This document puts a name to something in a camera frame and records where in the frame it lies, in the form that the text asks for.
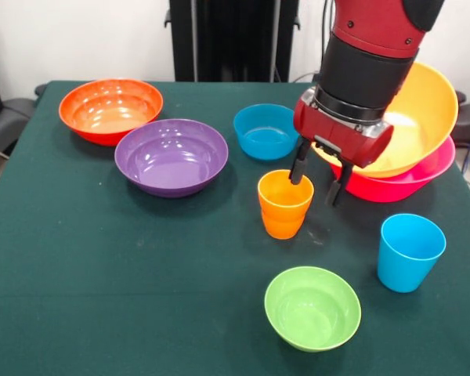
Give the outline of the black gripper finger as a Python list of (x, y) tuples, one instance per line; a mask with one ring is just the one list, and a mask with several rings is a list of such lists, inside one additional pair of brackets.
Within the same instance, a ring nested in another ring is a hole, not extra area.
[(348, 182), (353, 173), (353, 165), (349, 162), (344, 162), (342, 164), (342, 169), (340, 176), (334, 180), (327, 192), (325, 203), (331, 207), (334, 207), (339, 202), (339, 197), (345, 191), (345, 188), (348, 185)]
[(295, 159), (289, 174), (289, 179), (293, 185), (298, 185), (301, 182), (303, 175), (305, 174), (307, 154), (310, 147), (311, 142), (308, 139), (303, 139), (298, 148), (297, 154), (295, 155)]

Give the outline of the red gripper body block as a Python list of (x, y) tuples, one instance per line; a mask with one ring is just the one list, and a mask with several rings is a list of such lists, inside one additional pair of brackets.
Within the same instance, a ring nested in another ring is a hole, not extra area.
[(306, 89), (295, 106), (296, 131), (352, 165), (365, 168), (373, 164), (388, 146), (394, 127), (383, 120), (362, 125), (337, 119), (319, 108), (314, 92), (314, 88)]

